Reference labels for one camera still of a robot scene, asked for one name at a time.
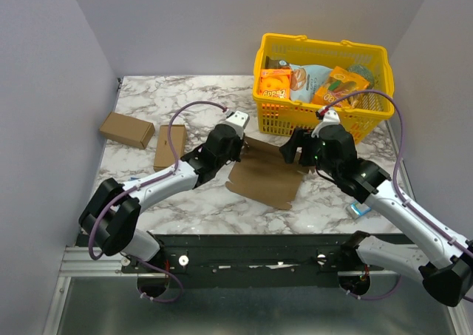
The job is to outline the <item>blue box right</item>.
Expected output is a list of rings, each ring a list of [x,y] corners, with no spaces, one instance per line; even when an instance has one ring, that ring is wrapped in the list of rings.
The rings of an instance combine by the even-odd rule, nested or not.
[[[352,219],[357,220],[369,213],[372,209],[364,203],[355,201],[347,207],[347,211]]]

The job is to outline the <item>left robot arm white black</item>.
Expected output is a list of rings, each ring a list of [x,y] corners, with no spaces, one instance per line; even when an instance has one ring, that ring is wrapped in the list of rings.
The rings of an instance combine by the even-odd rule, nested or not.
[[[155,204],[212,180],[228,162],[239,161],[245,126],[217,124],[205,143],[148,177],[127,183],[113,178],[103,181],[78,220],[89,235],[89,247],[97,246],[107,256],[122,252],[138,258],[146,271],[158,271],[164,261],[160,243],[151,233],[137,229],[138,217]]]

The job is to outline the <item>dark brown snack packet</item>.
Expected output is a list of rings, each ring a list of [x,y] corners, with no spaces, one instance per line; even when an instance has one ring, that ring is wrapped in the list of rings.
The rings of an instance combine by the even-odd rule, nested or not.
[[[267,70],[289,70],[290,65],[282,59],[273,59],[267,56],[265,58],[265,69]]]

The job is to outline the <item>yellow plastic shopping basket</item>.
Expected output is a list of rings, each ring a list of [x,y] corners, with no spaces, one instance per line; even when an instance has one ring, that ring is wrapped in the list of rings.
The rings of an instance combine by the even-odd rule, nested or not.
[[[356,143],[394,113],[387,50],[351,41],[266,33],[254,62],[253,99],[259,131],[290,136],[312,129],[316,111],[332,104]]]

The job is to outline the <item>light blue snack bag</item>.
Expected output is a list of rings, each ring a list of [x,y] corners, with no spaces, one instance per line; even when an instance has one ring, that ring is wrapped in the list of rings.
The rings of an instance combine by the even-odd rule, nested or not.
[[[319,87],[327,80],[332,68],[318,64],[289,64],[290,100],[310,104]]]

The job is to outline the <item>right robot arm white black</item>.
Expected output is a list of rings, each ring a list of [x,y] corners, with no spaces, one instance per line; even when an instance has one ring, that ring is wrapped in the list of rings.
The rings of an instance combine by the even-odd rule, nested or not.
[[[360,158],[342,125],[315,132],[296,128],[279,151],[286,163],[325,172],[343,193],[383,215],[414,244],[395,245],[358,233],[358,241],[340,251],[345,268],[369,264],[395,271],[421,282],[432,298],[449,307],[464,299],[472,288],[472,241],[409,199],[378,164]]]

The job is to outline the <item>orange snack bag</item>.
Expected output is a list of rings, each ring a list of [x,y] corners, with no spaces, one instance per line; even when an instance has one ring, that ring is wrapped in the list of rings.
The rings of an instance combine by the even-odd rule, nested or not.
[[[335,67],[316,91],[311,103],[327,106],[352,92],[368,89],[368,85],[369,82],[360,75]]]

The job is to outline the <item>orange Daddy snack box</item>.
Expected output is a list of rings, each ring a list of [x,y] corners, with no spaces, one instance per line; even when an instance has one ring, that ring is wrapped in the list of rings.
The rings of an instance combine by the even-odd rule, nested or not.
[[[290,98],[290,69],[263,69],[259,75],[258,93],[267,98]]]

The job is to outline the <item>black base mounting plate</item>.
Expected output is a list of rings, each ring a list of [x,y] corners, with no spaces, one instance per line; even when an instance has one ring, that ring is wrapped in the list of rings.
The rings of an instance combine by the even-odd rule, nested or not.
[[[139,287],[192,288],[338,287],[347,277],[379,271],[348,251],[351,234],[158,234],[161,245],[152,265],[135,258],[122,268],[137,275]]]

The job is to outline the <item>green scouring pad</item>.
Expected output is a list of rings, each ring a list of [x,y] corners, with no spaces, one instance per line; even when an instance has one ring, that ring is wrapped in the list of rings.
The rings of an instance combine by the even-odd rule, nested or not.
[[[347,68],[347,71],[360,75],[367,80],[369,82],[368,89],[372,89],[375,86],[375,76],[368,67],[362,64],[352,64]]]

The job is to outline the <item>folded cardboard box upright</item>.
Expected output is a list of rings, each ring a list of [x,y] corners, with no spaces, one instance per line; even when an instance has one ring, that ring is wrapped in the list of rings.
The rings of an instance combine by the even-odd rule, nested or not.
[[[153,163],[153,169],[155,172],[159,172],[174,164],[175,156],[171,150],[170,143],[172,143],[178,158],[184,154],[188,137],[186,127],[184,125],[173,125],[171,127],[170,135],[168,135],[168,130],[168,125],[162,125],[159,128]]]

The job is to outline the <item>cardboard box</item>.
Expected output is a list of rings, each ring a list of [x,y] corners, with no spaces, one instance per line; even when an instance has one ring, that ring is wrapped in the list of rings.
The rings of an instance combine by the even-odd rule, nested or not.
[[[226,188],[275,209],[289,210],[309,168],[285,163],[279,147],[247,137]]]
[[[159,172],[174,164],[175,156],[171,150],[170,143],[172,143],[178,158],[184,154],[188,137],[186,127],[184,125],[173,125],[171,127],[170,135],[168,135],[168,130],[168,125],[162,125],[159,128],[153,163],[153,169],[155,172]]]
[[[99,132],[106,139],[145,149],[155,132],[154,124],[116,112],[110,112]]]

